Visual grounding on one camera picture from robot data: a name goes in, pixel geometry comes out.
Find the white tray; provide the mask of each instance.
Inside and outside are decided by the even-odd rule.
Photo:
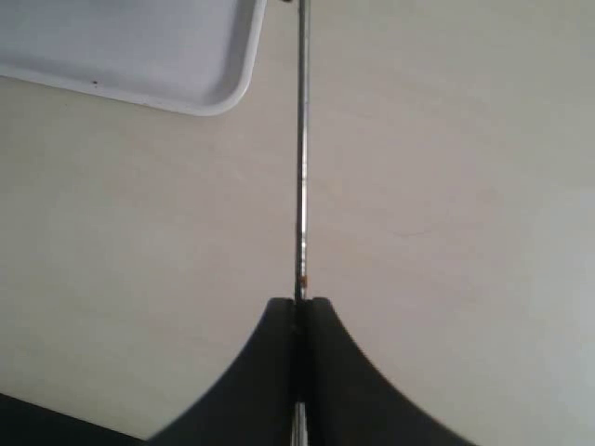
[[[246,91],[266,0],[0,0],[0,75],[194,115]]]

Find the black object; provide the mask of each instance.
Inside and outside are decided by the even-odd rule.
[[[471,445],[395,390],[358,349],[327,299],[271,299],[217,383],[149,446],[290,444],[306,403],[312,446]],[[0,396],[0,444],[129,446],[142,441]]]

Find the white plastic tray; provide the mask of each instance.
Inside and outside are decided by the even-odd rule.
[[[0,0],[0,75],[194,115],[233,107],[266,0]]]

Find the black curved part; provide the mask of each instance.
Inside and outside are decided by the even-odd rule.
[[[141,440],[0,395],[0,444],[10,446],[133,446]]]
[[[328,299],[304,308],[311,375],[306,395],[312,446],[463,446],[370,363]]]
[[[235,362],[151,446],[279,446],[291,438],[294,303],[274,298]]]

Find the table surface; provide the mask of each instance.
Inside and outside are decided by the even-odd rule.
[[[297,18],[214,118],[0,80],[0,392],[150,436],[291,294]],[[594,20],[312,5],[311,293],[481,445],[595,441]]]

